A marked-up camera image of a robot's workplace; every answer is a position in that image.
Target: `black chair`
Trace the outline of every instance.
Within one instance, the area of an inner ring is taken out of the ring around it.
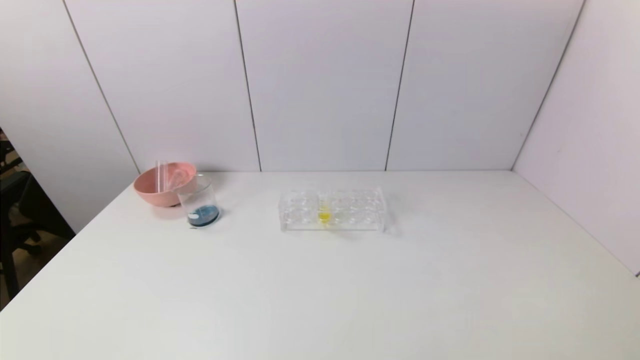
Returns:
[[[40,241],[37,230],[44,230],[69,240],[76,234],[71,230],[31,173],[16,172],[0,181],[0,187],[2,191],[0,212],[0,227],[2,228],[0,245],[2,253],[0,255],[9,298],[12,299],[19,291],[15,264],[13,263],[13,251],[24,249],[31,255],[39,254],[41,251],[40,246],[25,243],[29,238],[34,241]],[[11,226],[9,212],[15,203],[18,204],[20,213],[31,219],[32,222]]]

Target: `table surface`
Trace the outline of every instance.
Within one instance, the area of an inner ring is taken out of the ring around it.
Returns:
[[[191,229],[129,187],[0,313],[2,359],[639,359],[640,281],[512,172],[215,173]],[[385,233],[280,231],[282,190]]]

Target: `pink bowl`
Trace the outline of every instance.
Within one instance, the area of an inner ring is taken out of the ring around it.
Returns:
[[[196,175],[196,167],[194,164],[169,163],[168,178],[171,179],[173,173],[178,169],[187,173],[187,179],[184,184],[189,184],[189,182]],[[138,178],[133,182],[133,188],[144,201],[153,206],[166,208],[168,206],[180,204],[180,199],[178,199],[178,195],[175,192],[156,192],[156,168],[151,168],[140,174],[140,176],[138,176]]]

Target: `glass beaker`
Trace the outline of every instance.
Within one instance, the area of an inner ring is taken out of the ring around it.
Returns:
[[[187,184],[176,189],[180,203],[193,226],[205,226],[220,217],[220,208],[211,186],[211,178],[196,174]]]

